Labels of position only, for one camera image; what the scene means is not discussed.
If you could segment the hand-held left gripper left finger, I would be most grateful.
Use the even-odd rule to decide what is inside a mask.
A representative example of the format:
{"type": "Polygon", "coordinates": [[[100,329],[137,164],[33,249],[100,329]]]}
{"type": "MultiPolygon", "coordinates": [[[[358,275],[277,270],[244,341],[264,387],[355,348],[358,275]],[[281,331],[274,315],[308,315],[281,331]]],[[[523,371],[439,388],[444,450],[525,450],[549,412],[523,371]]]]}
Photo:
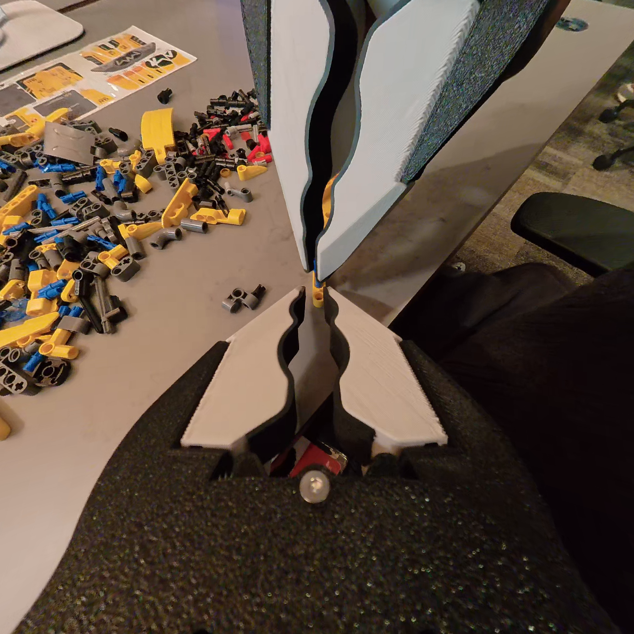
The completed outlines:
{"type": "Polygon", "coordinates": [[[297,426],[294,377],[305,287],[297,287],[226,340],[181,446],[278,455],[297,426]]]}

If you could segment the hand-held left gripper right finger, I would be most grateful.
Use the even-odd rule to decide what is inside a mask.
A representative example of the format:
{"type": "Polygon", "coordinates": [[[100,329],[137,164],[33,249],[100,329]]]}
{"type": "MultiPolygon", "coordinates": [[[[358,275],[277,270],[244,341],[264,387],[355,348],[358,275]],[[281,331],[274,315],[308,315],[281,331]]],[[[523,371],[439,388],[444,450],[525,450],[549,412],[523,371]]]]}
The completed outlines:
{"type": "Polygon", "coordinates": [[[401,338],[336,290],[324,291],[330,353],[338,368],[334,434],[346,454],[401,454],[448,436],[401,338]]]}

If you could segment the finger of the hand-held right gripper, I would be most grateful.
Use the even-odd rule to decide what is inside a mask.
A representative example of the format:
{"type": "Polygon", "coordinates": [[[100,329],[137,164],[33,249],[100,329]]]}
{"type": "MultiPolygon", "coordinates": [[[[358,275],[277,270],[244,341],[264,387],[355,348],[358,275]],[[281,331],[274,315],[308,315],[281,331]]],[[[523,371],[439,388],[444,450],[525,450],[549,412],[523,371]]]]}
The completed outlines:
{"type": "Polygon", "coordinates": [[[405,167],[479,9],[478,1],[399,1],[370,29],[354,79],[353,145],[316,242],[320,281],[406,192],[405,167]]]}
{"type": "Polygon", "coordinates": [[[364,1],[272,1],[270,139],[299,256],[313,263],[332,125],[358,57],[364,1]]]}

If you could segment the grey connector with black pin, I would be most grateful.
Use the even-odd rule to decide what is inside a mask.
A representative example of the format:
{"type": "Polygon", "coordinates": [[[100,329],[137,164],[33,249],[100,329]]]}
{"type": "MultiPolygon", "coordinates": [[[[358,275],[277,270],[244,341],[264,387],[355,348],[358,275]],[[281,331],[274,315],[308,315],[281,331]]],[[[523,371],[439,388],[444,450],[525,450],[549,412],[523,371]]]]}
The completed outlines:
{"type": "Polygon", "coordinates": [[[236,313],[241,310],[242,307],[246,307],[253,311],[260,305],[261,300],[265,295],[265,291],[265,286],[261,284],[251,292],[246,292],[244,289],[236,288],[222,301],[222,306],[230,313],[236,313]]]}

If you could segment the red black object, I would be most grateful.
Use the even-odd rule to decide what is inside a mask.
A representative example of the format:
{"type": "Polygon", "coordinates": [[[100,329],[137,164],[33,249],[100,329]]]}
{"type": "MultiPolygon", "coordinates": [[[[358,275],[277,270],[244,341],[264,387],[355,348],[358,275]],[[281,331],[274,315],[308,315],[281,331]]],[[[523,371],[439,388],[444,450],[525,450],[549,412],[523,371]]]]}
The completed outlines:
{"type": "Polygon", "coordinates": [[[271,477],[297,478],[311,469],[321,469],[336,476],[345,471],[347,463],[347,457],[340,451],[301,436],[271,461],[269,474],[271,477]]]}

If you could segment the yellow beam assembly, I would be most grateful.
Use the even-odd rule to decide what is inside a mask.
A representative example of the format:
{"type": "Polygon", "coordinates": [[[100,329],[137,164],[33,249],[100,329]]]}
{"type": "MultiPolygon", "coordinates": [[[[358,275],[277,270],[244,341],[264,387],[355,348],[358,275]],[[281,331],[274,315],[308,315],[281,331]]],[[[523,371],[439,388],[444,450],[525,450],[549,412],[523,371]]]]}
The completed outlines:
{"type": "Polygon", "coordinates": [[[322,209],[322,216],[323,216],[323,228],[321,230],[321,233],[323,233],[328,224],[329,224],[329,220],[330,220],[330,214],[332,211],[332,186],[335,182],[335,180],[338,178],[338,175],[340,173],[340,170],[338,170],[328,181],[327,184],[325,185],[324,191],[323,191],[323,195],[322,195],[322,201],[321,201],[321,209],[322,209]]]}

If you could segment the pile of toy building pieces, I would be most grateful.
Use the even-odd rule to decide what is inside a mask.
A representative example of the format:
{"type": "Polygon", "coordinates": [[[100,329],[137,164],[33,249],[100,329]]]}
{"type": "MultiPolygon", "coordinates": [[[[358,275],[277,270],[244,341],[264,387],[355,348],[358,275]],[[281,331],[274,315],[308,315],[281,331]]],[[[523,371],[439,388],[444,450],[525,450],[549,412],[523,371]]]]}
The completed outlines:
{"type": "Polygon", "coordinates": [[[255,91],[210,99],[189,131],[171,108],[121,141],[61,108],[1,128],[1,397],[62,385],[80,335],[111,335],[128,313],[109,280],[131,281],[185,232],[242,226],[241,182],[272,161],[255,91]]]}

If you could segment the black chair base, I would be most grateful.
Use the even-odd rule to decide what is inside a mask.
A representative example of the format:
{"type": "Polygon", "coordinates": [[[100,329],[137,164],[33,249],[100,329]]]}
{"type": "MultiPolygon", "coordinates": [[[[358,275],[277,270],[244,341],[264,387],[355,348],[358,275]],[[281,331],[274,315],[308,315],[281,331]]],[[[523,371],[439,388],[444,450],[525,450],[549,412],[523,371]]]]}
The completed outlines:
{"type": "Polygon", "coordinates": [[[633,82],[622,84],[615,92],[614,99],[616,104],[598,115],[599,122],[612,123],[618,119],[623,110],[633,108],[633,82]]]}
{"type": "Polygon", "coordinates": [[[591,166],[596,171],[606,171],[614,166],[617,161],[621,160],[624,156],[633,154],[633,145],[629,147],[622,147],[610,154],[598,155],[591,166]]]}

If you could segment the yellow grey sticker sheet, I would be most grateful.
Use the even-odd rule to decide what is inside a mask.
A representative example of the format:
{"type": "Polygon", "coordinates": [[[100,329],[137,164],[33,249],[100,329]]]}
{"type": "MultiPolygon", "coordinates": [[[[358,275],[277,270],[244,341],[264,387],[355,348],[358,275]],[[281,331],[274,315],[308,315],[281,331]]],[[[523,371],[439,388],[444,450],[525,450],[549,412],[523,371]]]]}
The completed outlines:
{"type": "Polygon", "coordinates": [[[195,61],[131,26],[2,82],[1,125],[23,130],[61,108],[83,119],[195,61]]]}

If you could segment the black office chair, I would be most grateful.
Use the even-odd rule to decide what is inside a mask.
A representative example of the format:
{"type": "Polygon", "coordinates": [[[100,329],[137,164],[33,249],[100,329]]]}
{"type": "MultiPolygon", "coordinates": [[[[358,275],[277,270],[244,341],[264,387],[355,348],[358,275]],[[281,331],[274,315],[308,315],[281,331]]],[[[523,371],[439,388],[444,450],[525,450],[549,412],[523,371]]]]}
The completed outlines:
{"type": "Polygon", "coordinates": [[[633,264],[633,212],[610,203],[532,194],[511,218],[511,230],[594,278],[633,264]]]}

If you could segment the white book stand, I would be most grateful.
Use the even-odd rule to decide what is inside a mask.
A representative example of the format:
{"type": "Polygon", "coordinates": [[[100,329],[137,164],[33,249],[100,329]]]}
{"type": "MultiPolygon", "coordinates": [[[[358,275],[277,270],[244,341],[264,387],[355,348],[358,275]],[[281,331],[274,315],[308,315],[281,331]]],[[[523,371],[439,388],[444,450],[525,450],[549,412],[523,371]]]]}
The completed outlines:
{"type": "Polygon", "coordinates": [[[1,71],[76,41],[84,27],[38,1],[1,5],[1,71]]]}

